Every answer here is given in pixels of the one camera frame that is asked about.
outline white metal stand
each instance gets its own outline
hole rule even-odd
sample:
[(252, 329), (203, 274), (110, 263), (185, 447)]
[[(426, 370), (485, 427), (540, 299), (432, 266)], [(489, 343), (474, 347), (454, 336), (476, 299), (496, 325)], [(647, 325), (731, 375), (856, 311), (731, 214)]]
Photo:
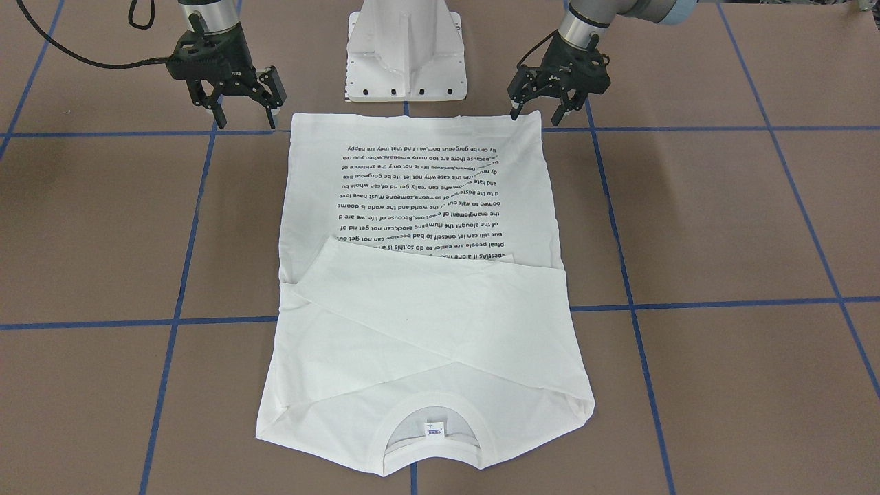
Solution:
[(348, 18), (346, 100), (467, 95), (461, 17), (444, 0), (365, 0)]

